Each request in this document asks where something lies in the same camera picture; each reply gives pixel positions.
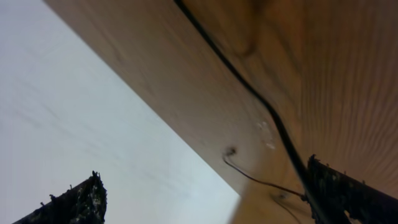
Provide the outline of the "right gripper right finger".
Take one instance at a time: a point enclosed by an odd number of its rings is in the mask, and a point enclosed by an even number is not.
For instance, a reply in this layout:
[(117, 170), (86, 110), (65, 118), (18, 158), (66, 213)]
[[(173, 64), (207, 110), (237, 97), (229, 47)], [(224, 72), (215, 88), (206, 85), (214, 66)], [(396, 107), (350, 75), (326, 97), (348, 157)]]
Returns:
[(308, 160), (308, 172), (320, 193), (347, 212), (351, 221), (397, 224), (396, 198), (322, 164), (315, 156)]

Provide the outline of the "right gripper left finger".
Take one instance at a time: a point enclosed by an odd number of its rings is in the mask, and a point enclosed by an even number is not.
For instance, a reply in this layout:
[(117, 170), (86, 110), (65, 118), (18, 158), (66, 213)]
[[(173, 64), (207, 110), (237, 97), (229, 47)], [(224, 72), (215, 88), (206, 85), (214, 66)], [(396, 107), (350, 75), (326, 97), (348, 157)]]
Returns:
[(50, 195), (51, 201), (13, 224), (104, 224), (107, 190), (101, 176), (92, 175), (64, 194)]

